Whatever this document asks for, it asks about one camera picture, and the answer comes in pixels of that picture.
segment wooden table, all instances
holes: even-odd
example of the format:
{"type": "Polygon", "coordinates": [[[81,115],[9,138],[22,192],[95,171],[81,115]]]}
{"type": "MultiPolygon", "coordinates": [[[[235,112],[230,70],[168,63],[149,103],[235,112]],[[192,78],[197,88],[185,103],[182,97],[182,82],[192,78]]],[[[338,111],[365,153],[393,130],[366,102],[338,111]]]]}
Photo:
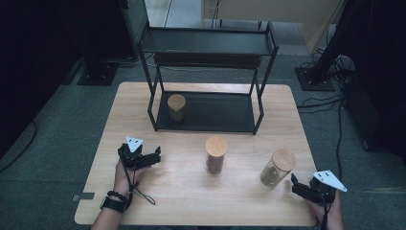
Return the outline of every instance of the wooden table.
{"type": "MultiPolygon", "coordinates": [[[[167,89],[245,92],[246,84],[166,83],[167,89]]],[[[274,150],[291,150],[297,159],[293,171],[306,183],[315,172],[312,155],[290,88],[267,85],[262,100],[265,116],[257,135],[154,131],[147,116],[149,90],[144,82],[120,85],[101,137],[75,215],[79,224],[92,224],[102,199],[113,188],[117,149],[125,136],[144,139],[143,153],[161,146],[162,161],[147,171],[140,190],[156,200],[153,206],[135,195],[122,224],[210,226],[311,226],[314,218],[304,200],[291,193],[290,175],[269,189],[259,174],[274,150]],[[228,141],[221,174],[207,173],[205,143],[220,135],[228,141]]]]}
{"type": "MultiPolygon", "coordinates": [[[[217,19],[299,23],[306,48],[313,54],[346,0],[219,0],[217,19]]],[[[217,0],[201,0],[202,18],[213,19],[217,0]]]]}

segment small black device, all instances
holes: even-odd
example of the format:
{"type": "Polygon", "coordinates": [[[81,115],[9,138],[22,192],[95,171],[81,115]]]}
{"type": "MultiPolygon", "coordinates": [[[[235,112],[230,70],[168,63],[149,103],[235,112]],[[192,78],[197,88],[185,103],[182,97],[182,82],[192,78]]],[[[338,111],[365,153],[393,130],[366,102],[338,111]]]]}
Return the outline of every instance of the small black device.
{"type": "Polygon", "coordinates": [[[161,162],[161,147],[158,147],[155,152],[143,155],[143,145],[136,150],[131,151],[128,144],[122,144],[119,148],[119,155],[126,168],[137,171],[144,167],[149,167],[161,162]]]}
{"type": "Polygon", "coordinates": [[[293,183],[292,193],[320,205],[334,202],[336,189],[320,182],[320,180],[315,177],[309,181],[310,186],[299,183],[298,178],[296,178],[294,173],[291,174],[290,180],[293,183]]]}

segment human hand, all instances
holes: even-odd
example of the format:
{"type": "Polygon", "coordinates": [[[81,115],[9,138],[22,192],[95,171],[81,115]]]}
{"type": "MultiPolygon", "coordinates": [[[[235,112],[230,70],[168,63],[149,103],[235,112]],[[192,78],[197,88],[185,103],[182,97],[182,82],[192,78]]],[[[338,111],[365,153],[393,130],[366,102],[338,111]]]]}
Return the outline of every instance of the human hand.
{"type": "MultiPolygon", "coordinates": [[[[320,222],[323,222],[323,216],[325,214],[325,207],[320,206],[317,203],[306,200],[310,206],[310,212],[320,222]]],[[[341,199],[340,193],[336,191],[334,202],[331,204],[329,212],[327,214],[327,230],[342,230],[344,229],[343,220],[341,216],[341,199]]]]}
{"type": "MultiPolygon", "coordinates": [[[[135,174],[134,174],[134,171],[132,171],[131,169],[127,169],[127,170],[129,173],[129,178],[131,180],[131,183],[134,184],[134,182],[141,181],[143,179],[147,168],[142,168],[140,170],[137,170],[135,172],[135,174]]],[[[128,198],[128,192],[129,192],[128,180],[125,175],[123,164],[120,159],[116,165],[116,175],[115,175],[115,179],[114,179],[114,191],[128,198]]]]}

